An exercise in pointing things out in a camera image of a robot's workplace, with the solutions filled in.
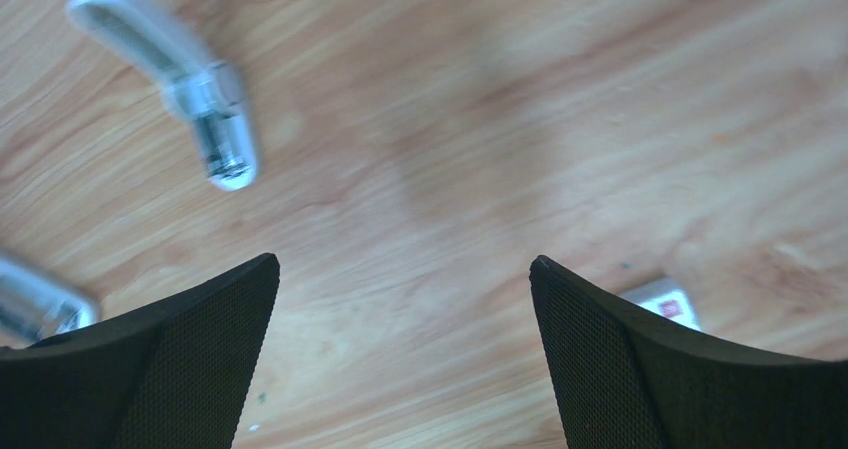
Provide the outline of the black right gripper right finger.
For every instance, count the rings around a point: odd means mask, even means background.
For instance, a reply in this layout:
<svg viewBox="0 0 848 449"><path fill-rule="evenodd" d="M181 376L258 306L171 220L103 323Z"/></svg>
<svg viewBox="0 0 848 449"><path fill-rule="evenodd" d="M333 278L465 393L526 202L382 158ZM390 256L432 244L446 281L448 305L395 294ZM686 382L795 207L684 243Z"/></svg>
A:
<svg viewBox="0 0 848 449"><path fill-rule="evenodd" d="M539 256L531 296L571 448L843 448L847 364L687 328Z"/></svg>

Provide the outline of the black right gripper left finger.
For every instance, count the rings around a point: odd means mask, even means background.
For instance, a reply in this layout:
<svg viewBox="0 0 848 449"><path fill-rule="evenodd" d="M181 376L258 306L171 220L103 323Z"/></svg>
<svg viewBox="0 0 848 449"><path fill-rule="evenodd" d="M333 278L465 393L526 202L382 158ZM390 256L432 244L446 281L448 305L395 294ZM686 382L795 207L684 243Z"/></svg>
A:
<svg viewBox="0 0 848 449"><path fill-rule="evenodd" d="M228 448L279 288L275 255L1 352L5 448Z"/></svg>

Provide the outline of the white staple box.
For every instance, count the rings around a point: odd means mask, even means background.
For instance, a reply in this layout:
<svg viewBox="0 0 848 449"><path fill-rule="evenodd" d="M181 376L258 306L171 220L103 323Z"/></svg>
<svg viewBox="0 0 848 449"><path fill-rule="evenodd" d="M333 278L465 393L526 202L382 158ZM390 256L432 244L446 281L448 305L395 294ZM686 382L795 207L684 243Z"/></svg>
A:
<svg viewBox="0 0 848 449"><path fill-rule="evenodd" d="M621 297L687 328L701 330L694 305L688 294L671 277L662 277L629 289L623 292Z"/></svg>

